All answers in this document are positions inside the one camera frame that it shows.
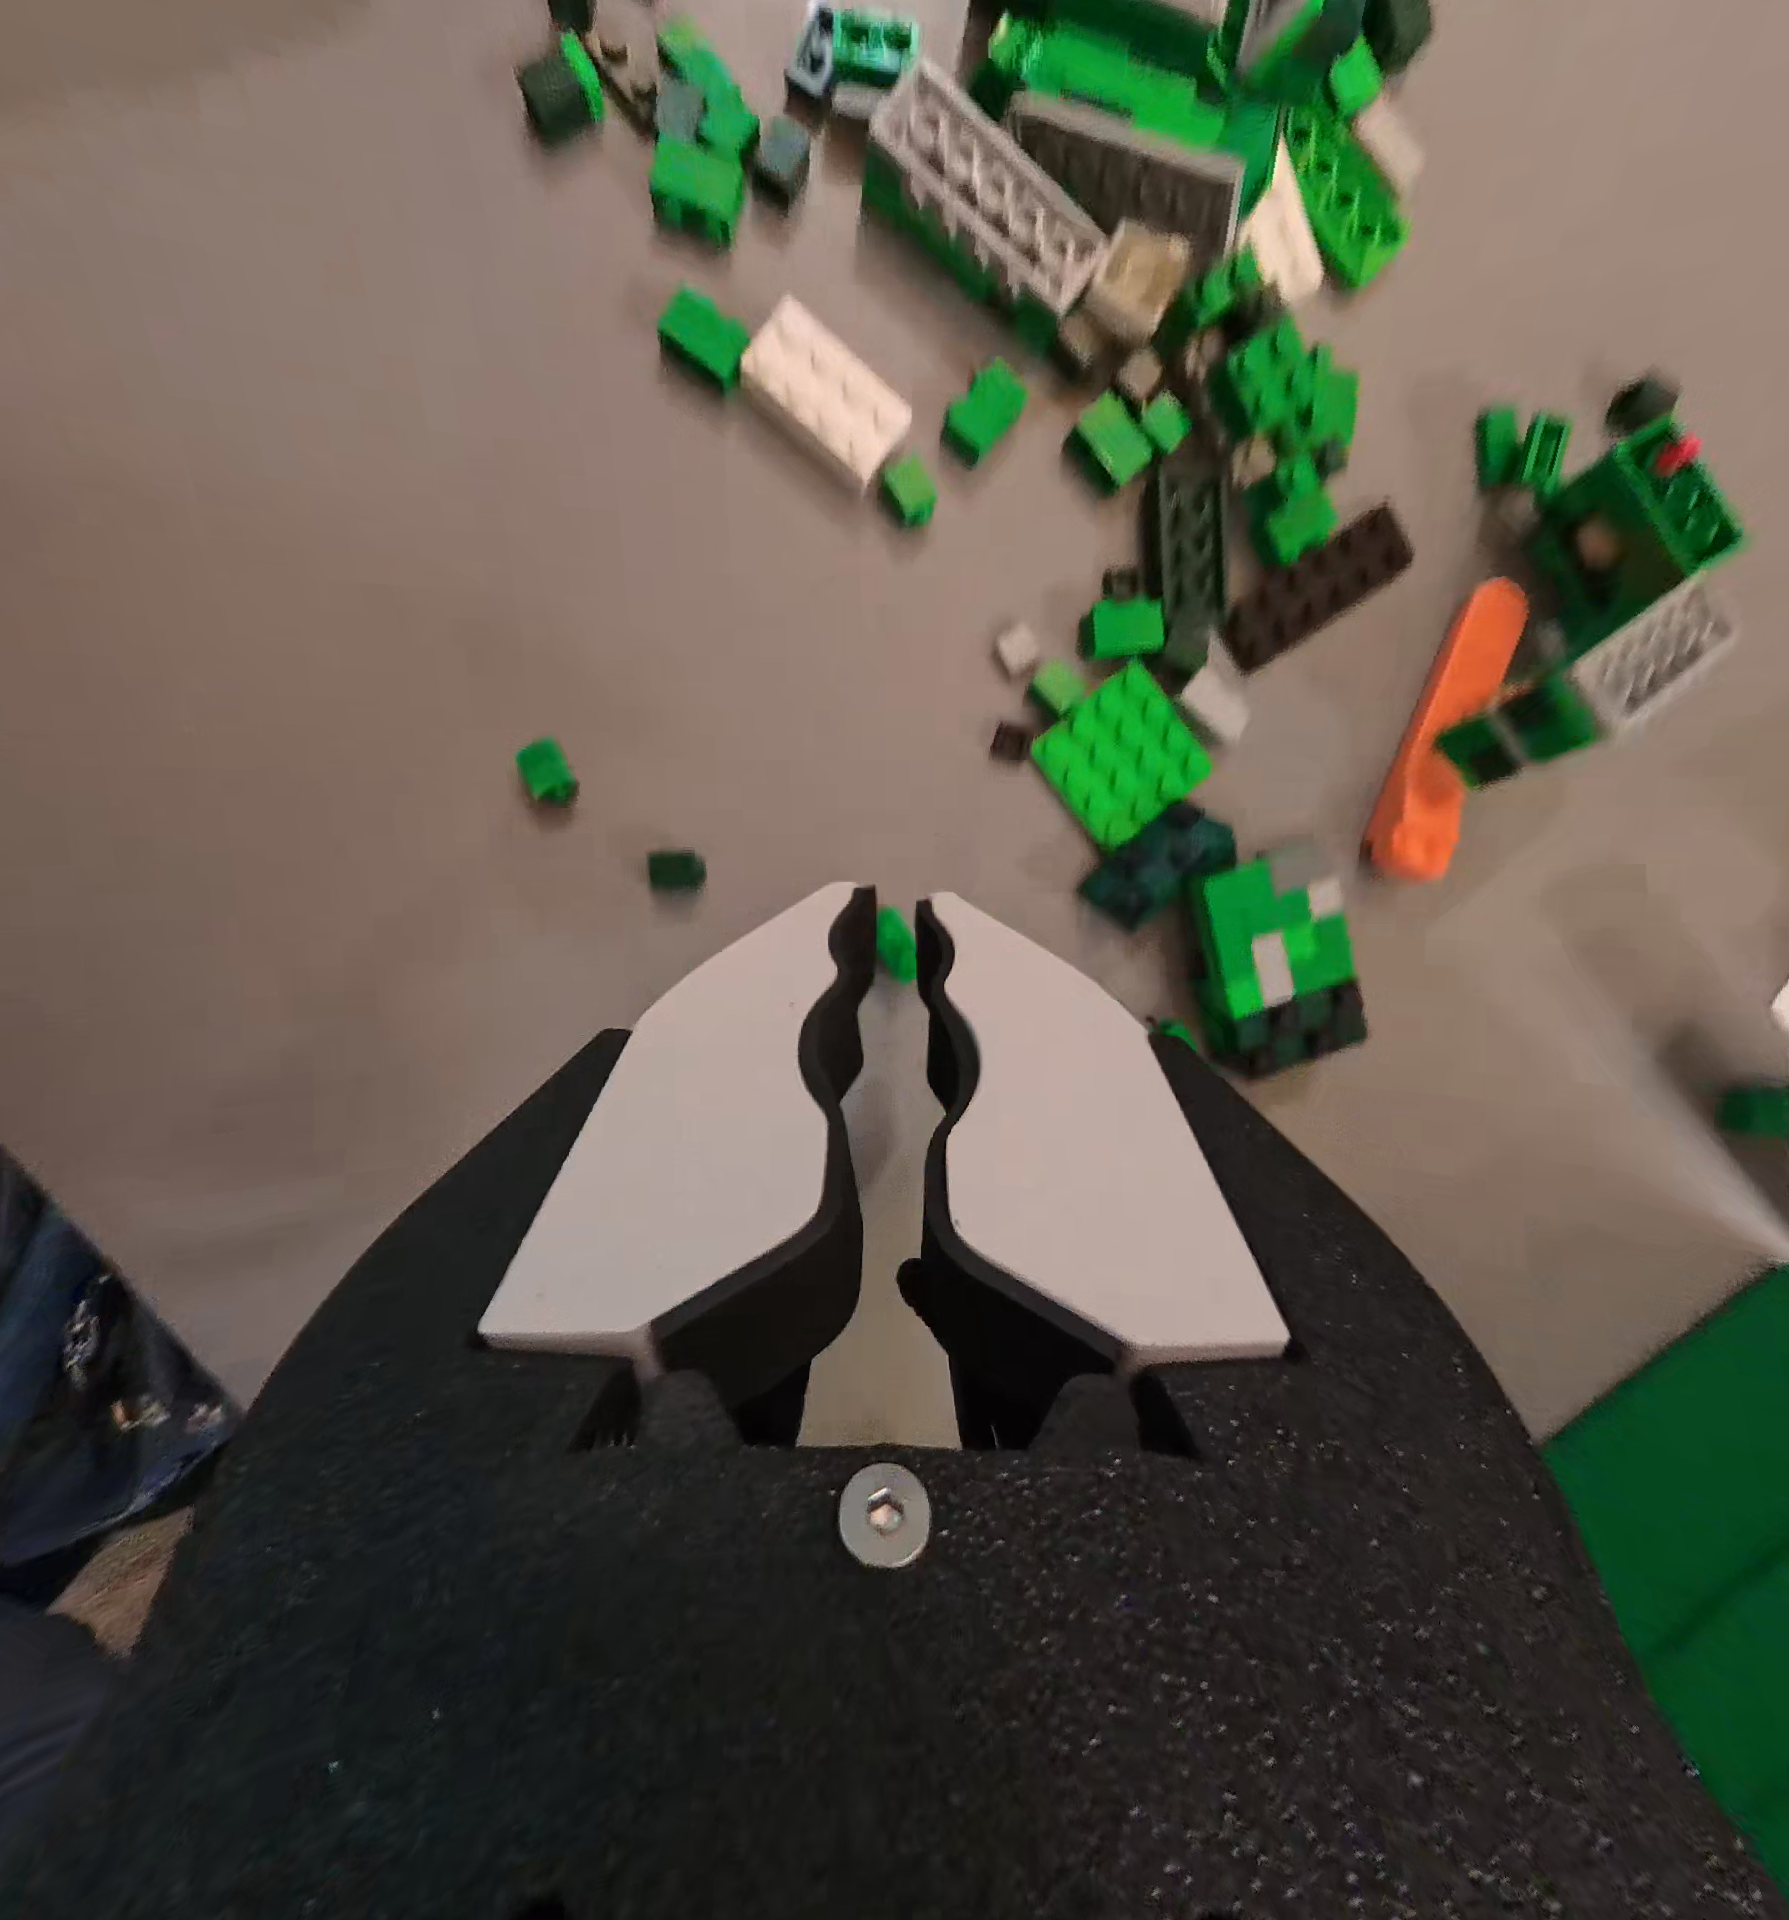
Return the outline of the large grey toy brick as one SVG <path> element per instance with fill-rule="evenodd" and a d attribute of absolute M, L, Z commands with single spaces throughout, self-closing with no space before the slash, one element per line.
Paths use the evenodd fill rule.
<path fill-rule="evenodd" d="M 862 202 L 1040 348 L 1106 250 L 1097 221 L 929 59 L 870 117 Z"/>

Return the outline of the green and grey brick assembly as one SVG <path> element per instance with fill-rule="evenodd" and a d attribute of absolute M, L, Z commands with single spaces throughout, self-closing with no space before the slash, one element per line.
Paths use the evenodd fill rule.
<path fill-rule="evenodd" d="M 1434 756 L 1474 794 L 1656 719 L 1739 641 L 1715 575 L 1744 544 L 1673 412 L 1628 432 L 1539 503 L 1532 637 L 1503 691 L 1434 734 Z"/>

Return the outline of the pile of green toy bricks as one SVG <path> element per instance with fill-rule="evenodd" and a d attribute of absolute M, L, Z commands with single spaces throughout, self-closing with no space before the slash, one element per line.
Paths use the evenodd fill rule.
<path fill-rule="evenodd" d="M 658 5 L 551 5 L 553 34 L 515 70 L 525 129 L 544 151 L 598 133 L 609 107 L 649 143 L 653 222 L 725 254 L 751 201 L 796 210 L 812 133 L 859 147 L 866 219 L 914 248 L 955 288 L 1064 378 L 1094 385 L 1069 457 L 1100 494 L 1146 493 L 1176 452 L 1225 470 L 1228 613 L 1261 575 L 1339 526 L 1338 479 L 1361 425 L 1359 371 L 1313 340 L 1266 288 L 1238 239 L 1283 140 L 1326 284 L 1366 288 L 1410 239 L 1414 157 L 1389 79 L 1432 30 L 1431 5 L 987 5 L 982 51 L 965 76 L 979 110 L 1093 216 L 1111 242 L 1138 221 L 1192 242 L 1193 265 L 1148 345 L 1126 348 L 1082 311 L 1047 347 L 967 296 L 907 235 L 862 202 L 867 124 L 928 59 L 922 24 L 866 5 L 805 5 L 786 62 L 787 110 L 763 116 L 693 16 Z M 1084 616 L 1091 660 L 1160 662 L 1160 601 L 1141 554 L 1102 580 Z"/>

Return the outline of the large green baseplate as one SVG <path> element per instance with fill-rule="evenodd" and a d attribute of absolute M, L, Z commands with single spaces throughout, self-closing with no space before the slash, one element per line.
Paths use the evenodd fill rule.
<path fill-rule="evenodd" d="M 1789 1899 L 1789 1265 L 1544 1454 L 1655 1708 Z"/>

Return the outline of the person's leg in blue jeans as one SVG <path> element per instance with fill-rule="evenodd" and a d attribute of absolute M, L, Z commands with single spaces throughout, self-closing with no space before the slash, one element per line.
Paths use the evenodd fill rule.
<path fill-rule="evenodd" d="M 114 1537 L 196 1499 L 240 1421 L 0 1146 L 0 1862 L 124 1671 L 60 1596 Z"/>

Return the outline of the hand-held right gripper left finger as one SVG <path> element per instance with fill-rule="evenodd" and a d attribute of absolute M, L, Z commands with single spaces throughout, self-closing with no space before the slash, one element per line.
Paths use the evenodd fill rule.
<path fill-rule="evenodd" d="M 864 1217 L 842 1099 L 877 895 L 823 886 L 634 1025 L 476 1333 L 518 1351 L 780 1391 L 842 1332 Z"/>

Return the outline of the dark green long brick plate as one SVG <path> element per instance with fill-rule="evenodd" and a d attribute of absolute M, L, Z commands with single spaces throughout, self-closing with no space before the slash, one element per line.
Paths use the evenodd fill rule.
<path fill-rule="evenodd" d="M 1176 452 L 1146 482 L 1140 508 L 1148 596 L 1160 601 L 1160 662 L 1184 682 L 1225 641 L 1227 481 L 1209 457 Z"/>

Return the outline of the tan toy brick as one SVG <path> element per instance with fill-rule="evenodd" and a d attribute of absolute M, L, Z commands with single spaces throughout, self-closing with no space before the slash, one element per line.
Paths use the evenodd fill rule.
<path fill-rule="evenodd" d="M 1082 298 L 1082 311 L 1126 348 L 1149 342 L 1192 274 L 1193 248 L 1178 232 L 1121 221 Z"/>

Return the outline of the bright green square brick plate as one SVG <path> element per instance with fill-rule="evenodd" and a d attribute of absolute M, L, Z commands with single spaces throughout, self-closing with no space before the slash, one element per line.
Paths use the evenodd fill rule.
<path fill-rule="evenodd" d="M 1029 760 L 1104 854 L 1192 799 L 1213 772 L 1212 753 L 1143 660 L 1126 662 L 1053 719 L 1032 738 Z"/>

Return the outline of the green checkered toy brick cube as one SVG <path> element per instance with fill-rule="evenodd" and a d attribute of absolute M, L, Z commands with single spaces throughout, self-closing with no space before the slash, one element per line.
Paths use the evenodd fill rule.
<path fill-rule="evenodd" d="M 1247 1081 L 1361 1047 L 1368 1020 L 1346 886 L 1313 842 L 1291 842 L 1183 892 L 1204 1039 Z"/>

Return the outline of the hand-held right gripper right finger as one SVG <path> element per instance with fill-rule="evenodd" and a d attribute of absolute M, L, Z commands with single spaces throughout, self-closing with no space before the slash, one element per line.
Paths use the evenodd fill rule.
<path fill-rule="evenodd" d="M 914 1313 L 961 1428 L 1080 1376 L 1278 1363 L 1291 1325 L 1181 1099 L 1209 1081 L 1091 974 L 955 892 L 918 904 L 940 1104 Z"/>

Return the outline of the white toy brick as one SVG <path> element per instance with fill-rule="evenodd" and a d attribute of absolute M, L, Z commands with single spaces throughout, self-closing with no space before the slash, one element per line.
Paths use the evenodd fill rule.
<path fill-rule="evenodd" d="M 871 489 L 910 431 L 907 398 L 793 294 L 774 302 L 751 335 L 737 388 L 855 494 Z"/>
<path fill-rule="evenodd" d="M 1242 221 L 1238 239 L 1253 254 L 1266 288 L 1286 307 L 1321 292 L 1326 265 L 1283 140 L 1276 145 L 1266 192 Z"/>

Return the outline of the black toy brick plate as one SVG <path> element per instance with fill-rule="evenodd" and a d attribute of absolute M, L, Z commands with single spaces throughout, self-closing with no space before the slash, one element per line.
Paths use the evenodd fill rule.
<path fill-rule="evenodd" d="M 1264 670 L 1387 590 L 1411 561 L 1396 505 L 1366 509 L 1241 593 L 1222 630 L 1228 657 L 1245 675 Z"/>

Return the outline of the dark green square brick plate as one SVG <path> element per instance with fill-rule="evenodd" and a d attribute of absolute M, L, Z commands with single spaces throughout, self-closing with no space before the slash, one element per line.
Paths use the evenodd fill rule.
<path fill-rule="evenodd" d="M 1237 866 L 1235 828 L 1198 803 L 1162 808 L 1121 847 L 1100 855 L 1077 885 L 1077 898 L 1124 934 L 1138 934 L 1169 906 L 1186 885 Z"/>

